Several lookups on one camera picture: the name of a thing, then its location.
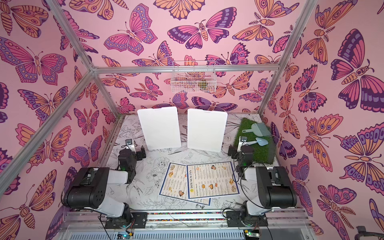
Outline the white narrow rack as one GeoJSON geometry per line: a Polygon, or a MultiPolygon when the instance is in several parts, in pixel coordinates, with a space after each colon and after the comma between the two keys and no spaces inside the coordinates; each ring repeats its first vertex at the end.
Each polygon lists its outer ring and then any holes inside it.
{"type": "Polygon", "coordinates": [[[227,119],[226,112],[188,109],[188,148],[219,153],[227,119]]]}

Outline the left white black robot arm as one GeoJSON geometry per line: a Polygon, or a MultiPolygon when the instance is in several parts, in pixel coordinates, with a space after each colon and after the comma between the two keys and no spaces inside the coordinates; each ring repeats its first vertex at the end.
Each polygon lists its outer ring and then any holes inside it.
{"type": "Polygon", "coordinates": [[[122,229],[134,223],[127,203],[107,195],[107,187],[129,185],[136,176],[136,164],[146,158],[144,147],[138,152],[126,147],[118,155],[118,168],[81,168],[69,188],[64,191],[62,204],[73,210],[90,210],[107,217],[112,226],[122,229]]]}

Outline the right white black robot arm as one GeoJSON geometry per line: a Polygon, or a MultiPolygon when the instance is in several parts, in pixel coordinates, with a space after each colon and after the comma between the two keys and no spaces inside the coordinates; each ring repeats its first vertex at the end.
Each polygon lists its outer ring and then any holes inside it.
{"type": "Polygon", "coordinates": [[[230,145],[228,156],[238,165],[235,167],[238,178],[235,182],[242,190],[246,201],[239,211],[230,211],[229,221],[241,221],[245,226],[267,226],[266,213],[275,209],[293,208],[297,197],[288,174],[283,167],[256,166],[252,160],[254,149],[243,145],[239,150],[230,145]],[[256,182],[256,197],[247,195],[243,182],[256,182]]]}

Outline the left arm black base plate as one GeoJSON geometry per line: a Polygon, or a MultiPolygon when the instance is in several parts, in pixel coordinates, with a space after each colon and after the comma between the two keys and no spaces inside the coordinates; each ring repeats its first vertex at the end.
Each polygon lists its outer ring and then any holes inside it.
{"type": "Polygon", "coordinates": [[[123,214],[118,218],[107,218],[106,229],[144,229],[148,218],[147,212],[133,212],[123,214]]]}

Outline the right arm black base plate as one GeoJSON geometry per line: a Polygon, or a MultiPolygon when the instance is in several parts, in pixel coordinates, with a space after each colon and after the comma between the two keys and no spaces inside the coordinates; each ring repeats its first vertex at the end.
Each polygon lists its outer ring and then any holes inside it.
{"type": "Polygon", "coordinates": [[[223,216],[227,219],[228,227],[267,227],[265,215],[252,216],[241,211],[225,210],[223,216]]]}

